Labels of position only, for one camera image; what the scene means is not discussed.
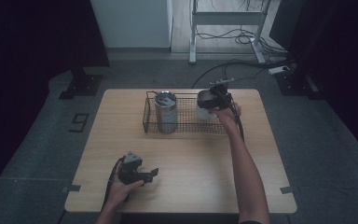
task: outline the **metal wire basket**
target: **metal wire basket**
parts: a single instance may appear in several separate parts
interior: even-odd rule
[[[218,119],[199,119],[196,112],[196,93],[175,93],[177,127],[174,133],[226,133]],[[159,133],[155,108],[155,93],[146,92],[144,129],[145,133]]]

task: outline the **wooden table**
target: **wooden table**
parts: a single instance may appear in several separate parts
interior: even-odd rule
[[[144,160],[139,172],[159,168],[159,173],[153,183],[132,192],[120,212],[238,213],[227,136],[145,133],[147,91],[151,90],[104,93],[73,181],[73,185],[81,186],[80,190],[69,192],[65,209],[99,212],[112,168],[130,150]],[[290,186],[258,91],[229,92],[242,108],[246,145],[263,179],[270,213],[294,213],[293,193],[282,193],[282,188]]]

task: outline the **human hand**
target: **human hand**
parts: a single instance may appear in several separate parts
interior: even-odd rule
[[[237,115],[241,115],[241,107],[234,103],[233,105],[234,109],[237,110]],[[220,122],[223,124],[223,126],[227,127],[229,124],[236,124],[237,120],[234,117],[234,114],[232,113],[230,108],[219,110],[216,108],[208,109],[210,113],[214,113],[220,120]]]
[[[132,190],[137,189],[144,184],[143,180],[139,180],[129,185],[123,184],[118,179],[118,171],[121,169],[121,165],[122,161],[120,161],[117,165],[117,169],[113,177],[113,182],[109,190],[109,196],[106,201],[106,203],[109,203],[111,206],[113,206],[114,209],[117,209],[118,206],[124,202]]]

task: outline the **cable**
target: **cable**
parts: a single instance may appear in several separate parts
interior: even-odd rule
[[[246,11],[249,11],[249,6],[251,5],[251,0],[248,0],[246,3]]]
[[[238,60],[238,59],[233,59],[233,60],[230,60],[228,61],[228,63],[222,67],[222,77],[223,77],[223,80],[228,80],[228,77],[227,77],[227,69],[230,65],[232,65],[232,63],[234,62],[241,62],[241,60]]]
[[[222,63],[222,64],[218,64],[210,69],[208,69],[206,72],[204,72],[201,76],[199,76],[199,78],[197,78],[197,80],[193,83],[193,85],[191,86],[191,89],[194,89],[194,87],[196,86],[196,84],[204,77],[206,76],[209,72],[213,71],[216,68],[222,67],[222,66],[230,66],[232,64],[244,64],[244,65],[249,65],[252,67],[257,67],[257,68],[263,68],[263,69],[269,69],[269,68],[273,68],[273,67],[280,67],[280,66],[284,66],[287,65],[289,63],[293,63],[294,60],[293,59],[285,59],[282,60],[280,62],[277,63],[269,63],[269,64],[260,64],[260,63],[251,63],[248,61],[244,61],[244,60],[235,60],[235,61],[229,61],[228,63]]]
[[[243,45],[252,44],[251,37],[255,37],[255,33],[242,29],[242,26],[240,27],[240,29],[230,30],[230,31],[228,31],[228,32],[226,32],[226,33],[224,33],[222,35],[211,35],[211,34],[206,34],[206,33],[200,33],[198,28],[196,27],[196,34],[201,39],[214,39],[214,38],[232,39],[232,38],[234,38],[235,42],[237,44],[243,44]],[[236,32],[236,31],[239,31],[240,33],[238,35],[225,36],[225,35],[229,35],[229,34],[231,34],[233,32]],[[246,42],[241,40],[244,37],[247,38]],[[278,55],[281,55],[281,56],[286,56],[287,53],[288,53],[286,49],[281,49],[281,48],[271,46],[267,42],[267,39],[262,37],[262,36],[259,37],[259,43],[262,46],[263,50],[265,52],[267,52],[267,53],[278,54]]]
[[[238,123],[238,127],[240,128],[240,134],[241,134],[242,141],[245,142],[245,137],[243,135],[242,122],[241,122],[240,116],[238,115],[237,108],[235,108],[235,104],[232,104],[232,105],[228,104],[228,107],[230,108],[230,110],[234,114],[234,118]]]
[[[217,11],[217,9],[213,5],[213,0],[211,0],[211,4],[212,4],[212,7],[214,8],[214,10]]]
[[[61,224],[62,219],[63,219],[63,216],[65,215],[65,213],[66,213],[66,210],[63,209],[63,212],[62,212],[62,214],[61,214],[61,216],[60,216],[60,219],[58,219],[58,224]]]
[[[103,199],[103,207],[106,204],[106,201],[107,201],[107,199],[109,197],[110,188],[111,188],[112,183],[113,183],[113,178],[115,177],[115,174],[116,174],[117,166],[121,161],[124,161],[125,158],[126,158],[126,156],[118,159],[118,161],[116,161],[116,164],[112,169],[112,173],[109,176],[109,180],[108,180],[108,183],[107,183],[107,186],[106,186],[105,196],[104,196],[104,199]]]
[[[258,72],[256,72],[252,77],[241,77],[241,78],[237,78],[234,79],[234,81],[240,81],[240,80],[245,80],[245,79],[249,79],[249,78],[256,78],[258,74],[260,74],[262,71],[266,70],[266,68],[262,68],[260,69]]]
[[[240,11],[241,7],[242,7],[243,5],[245,5],[245,2],[246,2],[246,0],[243,0],[242,5],[240,5],[240,7],[238,7],[238,10],[237,10],[237,11]]]

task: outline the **gray cylinder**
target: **gray cylinder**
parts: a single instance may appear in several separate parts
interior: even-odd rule
[[[176,96],[172,92],[162,91],[155,97],[158,129],[162,133],[173,133],[177,127]]]

